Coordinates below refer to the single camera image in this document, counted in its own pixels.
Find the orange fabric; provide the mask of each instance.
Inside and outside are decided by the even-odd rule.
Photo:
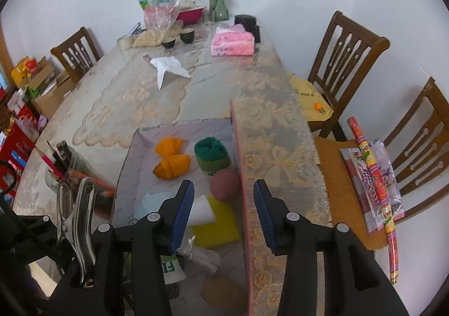
[[[332,222],[346,223],[370,250],[387,246],[385,230],[368,234],[351,176],[340,154],[340,149],[358,147],[356,141],[337,142],[315,137],[315,145],[320,156],[321,171],[326,181]]]
[[[174,179],[184,174],[190,168],[190,156],[172,155],[163,159],[153,169],[153,174],[159,179]]]
[[[178,138],[166,137],[158,142],[154,148],[154,151],[163,158],[176,155],[183,142],[184,140],[180,140]]]

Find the pink tissue package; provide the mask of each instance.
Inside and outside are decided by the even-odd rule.
[[[251,32],[236,31],[237,27],[229,29],[217,28],[217,33],[212,39],[210,53],[212,56],[252,56],[254,55],[254,36]]]

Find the brown ball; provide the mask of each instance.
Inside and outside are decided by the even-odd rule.
[[[217,171],[210,180],[210,192],[219,202],[227,202],[240,192],[240,176],[232,169]]]

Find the dining table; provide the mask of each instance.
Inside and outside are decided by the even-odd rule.
[[[106,181],[117,183],[136,129],[208,118],[232,121],[242,180],[248,314],[275,315],[279,306],[286,257],[266,247],[252,196],[256,179],[264,178],[290,211],[330,226],[331,213],[313,137],[288,75],[268,33],[253,56],[212,56],[217,24],[193,26],[192,44],[176,40],[174,48],[114,46],[64,99],[36,146],[50,154],[65,140]],[[162,87],[156,57],[174,56],[190,79],[166,73]],[[56,195],[47,187],[47,170],[36,150],[31,153],[17,188],[13,209],[20,215],[48,215],[56,223]],[[324,266],[318,256],[317,315],[324,314]]]

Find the seat cushion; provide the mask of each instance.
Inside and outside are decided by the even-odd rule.
[[[326,181],[332,222],[334,224],[346,223],[365,247],[370,250],[387,246],[387,237],[384,230],[368,234],[357,193],[340,154],[340,149],[357,147],[355,140],[337,142],[327,138],[315,137],[315,145],[320,156],[320,167]]]
[[[295,90],[307,121],[322,122],[332,116],[333,109],[311,82],[295,76],[290,78],[290,84]],[[318,110],[315,108],[317,103],[321,106]]]

